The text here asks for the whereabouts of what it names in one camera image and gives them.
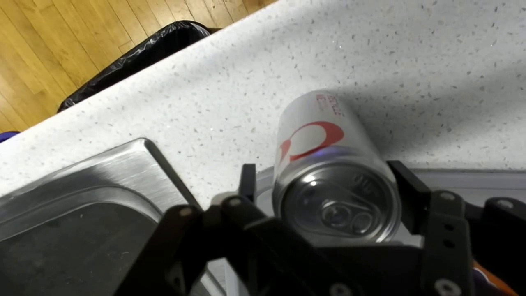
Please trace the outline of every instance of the white countertop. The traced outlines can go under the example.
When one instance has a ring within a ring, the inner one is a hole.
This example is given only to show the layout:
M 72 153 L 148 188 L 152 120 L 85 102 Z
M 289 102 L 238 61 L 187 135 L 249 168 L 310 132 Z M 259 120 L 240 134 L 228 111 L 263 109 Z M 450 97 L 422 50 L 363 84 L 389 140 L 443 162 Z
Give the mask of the white countertop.
M 522 0 L 287 0 L 0 145 L 0 196 L 152 140 L 207 206 L 272 163 L 281 111 L 345 94 L 386 158 L 526 168 Z

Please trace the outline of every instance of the wooden floor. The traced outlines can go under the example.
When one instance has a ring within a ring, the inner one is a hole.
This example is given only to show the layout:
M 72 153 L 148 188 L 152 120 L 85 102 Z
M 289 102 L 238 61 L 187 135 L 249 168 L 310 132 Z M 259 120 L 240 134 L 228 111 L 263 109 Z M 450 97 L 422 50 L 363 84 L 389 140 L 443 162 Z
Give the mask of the wooden floor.
M 0 0 L 0 134 L 52 114 L 174 20 L 223 28 L 272 0 Z

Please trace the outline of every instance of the red lettering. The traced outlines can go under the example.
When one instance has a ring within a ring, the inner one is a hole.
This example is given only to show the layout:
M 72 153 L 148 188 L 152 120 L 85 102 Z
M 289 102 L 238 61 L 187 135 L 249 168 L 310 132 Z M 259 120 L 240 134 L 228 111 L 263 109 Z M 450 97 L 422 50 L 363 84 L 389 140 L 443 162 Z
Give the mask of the red lettering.
M 294 134 L 292 134 L 287 140 L 284 140 L 284 142 L 281 144 L 281 147 L 279 147 L 279 150 L 281 150 L 281 162 L 282 162 L 282 158 L 289 153 L 289 150 L 291 150 L 291 147 L 292 147 L 292 142 L 291 142 L 291 140 L 294 139 L 294 135 L 295 135 L 299 130 L 302 130 L 302 129 L 305 129 L 305 127 L 310 127 L 310 125 L 317 125 L 317 127 L 320 127 L 320 129 L 325 132 L 323 142 L 322 142 L 320 145 L 307 150 L 307 152 L 302 152 L 302 153 L 297 153 L 297 155 L 289 155 L 289 162 L 295 162 L 295 160 L 299 160 L 299 158 L 309 157 L 309 155 L 312 155 L 312 153 L 315 153 L 315 152 L 318 152 L 318 150 L 323 150 L 323 148 L 327 148 L 327 147 L 330 147 L 330 145 L 333 145 L 333 144 L 337 144 L 337 142 L 340 142 L 340 140 L 343 139 L 343 130 L 342 130 L 338 125 L 332 124 L 332 122 L 310 122 L 310 124 L 300 125 L 297 130 L 294 130 Z

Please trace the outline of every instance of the can logo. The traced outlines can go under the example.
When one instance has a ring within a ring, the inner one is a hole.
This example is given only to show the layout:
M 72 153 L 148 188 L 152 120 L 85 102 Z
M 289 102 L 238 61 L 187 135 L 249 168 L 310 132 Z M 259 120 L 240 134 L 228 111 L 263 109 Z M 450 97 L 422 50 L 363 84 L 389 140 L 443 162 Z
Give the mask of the can logo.
M 323 130 L 323 139 L 322 139 L 322 142 L 320 142 L 317 147 L 314 147 L 314 148 L 309 148 L 309 150 L 305 150 L 305 152 L 299 152 L 299 153 L 289 155 L 291 147 L 292 147 L 292 142 L 294 142 L 294 137 L 295 137 L 300 130 L 304 130 L 304 129 L 312 129 L 312 127 L 318 127 L 318 129 Z M 327 148 L 327 147 L 332 147 L 333 144 L 340 142 L 342 139 L 343 139 L 343 130 L 342 130 L 338 125 L 335 125 L 335 124 L 332 124 L 332 122 L 309 122 L 309 124 L 305 124 L 305 125 L 300 125 L 297 130 L 294 130 L 292 135 L 281 144 L 281 147 L 279 147 L 279 153 L 281 153 L 279 162 L 282 162 L 282 160 L 287 157 L 287 162 L 292 163 L 292 162 L 295 162 L 295 160 L 300 160 L 300 158 L 305 158 L 305 157 L 309 157 L 309 155 L 312 155 L 312 153 L 317 153 L 317 152 L 320 152 L 320 150 L 323 150 L 323 148 Z

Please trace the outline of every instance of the silver can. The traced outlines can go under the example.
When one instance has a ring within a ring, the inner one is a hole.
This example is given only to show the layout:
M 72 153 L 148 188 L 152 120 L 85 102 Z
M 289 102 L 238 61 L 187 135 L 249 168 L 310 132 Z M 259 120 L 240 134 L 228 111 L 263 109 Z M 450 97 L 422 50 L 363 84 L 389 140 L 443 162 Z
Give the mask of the silver can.
M 337 96 L 305 94 L 279 124 L 272 208 L 318 247 L 384 242 L 397 229 L 396 181 Z

